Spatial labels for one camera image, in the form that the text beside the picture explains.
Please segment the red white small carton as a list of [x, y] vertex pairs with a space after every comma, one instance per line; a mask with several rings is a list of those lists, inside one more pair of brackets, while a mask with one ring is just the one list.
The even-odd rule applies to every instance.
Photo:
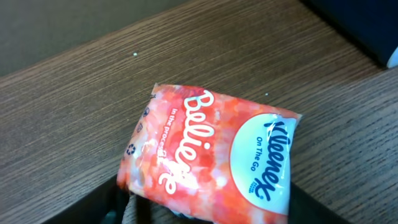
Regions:
[[213, 223], [287, 223], [301, 115], [197, 86], [155, 85], [117, 183]]

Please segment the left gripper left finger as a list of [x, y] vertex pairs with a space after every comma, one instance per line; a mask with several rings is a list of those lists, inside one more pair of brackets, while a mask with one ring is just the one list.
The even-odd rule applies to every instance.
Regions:
[[129, 198], [113, 176], [43, 224], [122, 224]]

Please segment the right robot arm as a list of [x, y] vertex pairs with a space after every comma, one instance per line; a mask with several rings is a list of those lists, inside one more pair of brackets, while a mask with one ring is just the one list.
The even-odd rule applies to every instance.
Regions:
[[362, 45], [387, 68], [397, 66], [397, 0], [303, 2]]

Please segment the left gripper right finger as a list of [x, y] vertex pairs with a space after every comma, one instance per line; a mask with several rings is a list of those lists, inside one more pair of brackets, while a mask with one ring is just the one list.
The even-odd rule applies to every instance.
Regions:
[[350, 224], [350, 222], [291, 183], [288, 224]]

